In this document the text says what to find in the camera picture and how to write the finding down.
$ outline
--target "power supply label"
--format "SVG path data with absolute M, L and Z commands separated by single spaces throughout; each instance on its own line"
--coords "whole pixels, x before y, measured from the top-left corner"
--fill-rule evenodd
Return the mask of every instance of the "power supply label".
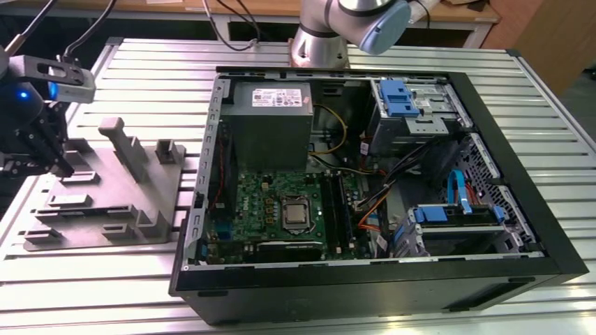
M 255 89 L 251 107 L 301 107 L 299 89 Z

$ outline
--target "gray power supply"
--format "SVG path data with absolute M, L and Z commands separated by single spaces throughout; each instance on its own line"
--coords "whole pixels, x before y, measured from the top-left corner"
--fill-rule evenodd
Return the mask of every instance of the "gray power supply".
M 221 118 L 230 125 L 241 170 L 305 170 L 313 121 L 307 83 L 239 82 Z

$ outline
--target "floor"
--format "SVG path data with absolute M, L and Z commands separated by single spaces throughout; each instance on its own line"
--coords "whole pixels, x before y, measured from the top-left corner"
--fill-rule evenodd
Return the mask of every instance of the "floor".
M 582 125 L 590 137 L 596 140 L 596 80 L 589 73 L 582 73 L 571 87 L 559 97 L 561 103 L 569 110 L 573 118 Z

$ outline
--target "cpu socket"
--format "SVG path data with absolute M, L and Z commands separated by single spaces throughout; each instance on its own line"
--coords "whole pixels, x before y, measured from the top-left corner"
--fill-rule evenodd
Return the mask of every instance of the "cpu socket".
M 302 195 L 281 198 L 282 228 L 297 234 L 310 228 L 310 202 Z

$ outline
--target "chip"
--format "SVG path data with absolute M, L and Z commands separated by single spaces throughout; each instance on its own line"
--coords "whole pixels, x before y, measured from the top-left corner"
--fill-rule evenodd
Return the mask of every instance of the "chip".
M 287 206 L 285 206 L 285 222 L 306 222 L 306 207 L 302 204 L 289 204 Z

